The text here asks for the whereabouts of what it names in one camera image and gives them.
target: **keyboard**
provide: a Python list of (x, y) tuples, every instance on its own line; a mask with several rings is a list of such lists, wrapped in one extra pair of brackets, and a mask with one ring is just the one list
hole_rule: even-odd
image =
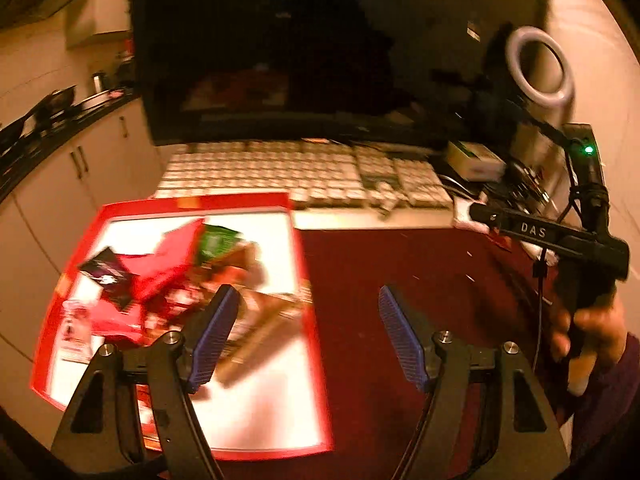
[(180, 145), (155, 198), (287, 190), (296, 209), (452, 209), (452, 199), (421, 155), (306, 141)]

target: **purple sleeve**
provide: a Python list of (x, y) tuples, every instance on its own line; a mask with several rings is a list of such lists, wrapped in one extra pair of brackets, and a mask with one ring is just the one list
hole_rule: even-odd
[(640, 342), (628, 334), (620, 361), (604, 373), (594, 372), (581, 397), (572, 397), (572, 462), (583, 456), (629, 409), (640, 384)]

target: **monitor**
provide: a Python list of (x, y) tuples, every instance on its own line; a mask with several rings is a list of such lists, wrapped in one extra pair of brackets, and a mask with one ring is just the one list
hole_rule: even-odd
[(547, 1), (133, 0), (152, 137), (508, 145), (514, 124), (483, 131), (470, 87), (518, 95), (504, 43)]

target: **green package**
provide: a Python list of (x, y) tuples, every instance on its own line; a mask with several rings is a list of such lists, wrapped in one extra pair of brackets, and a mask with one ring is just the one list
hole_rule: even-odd
[(205, 224), (204, 228), (198, 244), (199, 264), (228, 253), (240, 239), (238, 231), (226, 227)]

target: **cabinet handle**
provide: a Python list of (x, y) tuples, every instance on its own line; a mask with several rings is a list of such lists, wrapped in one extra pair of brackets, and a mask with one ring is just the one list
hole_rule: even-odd
[(74, 166), (76, 167), (76, 177), (78, 177), (78, 180), (82, 180), (82, 170), (80, 169), (80, 164), (78, 164), (78, 160), (76, 159), (76, 154), (71, 152), (69, 155), (71, 155), (71, 160), (74, 162)]
[(127, 121), (124, 120), (123, 116), (119, 117), (120, 119), (120, 126), (122, 127), (122, 136), (125, 139), (129, 138), (129, 129), (127, 128)]
[(89, 173), (89, 165), (86, 163), (86, 159), (84, 158), (84, 150), (82, 146), (78, 146), (78, 153), (80, 153), (80, 158), (82, 158), (82, 163), (84, 164), (84, 172)]

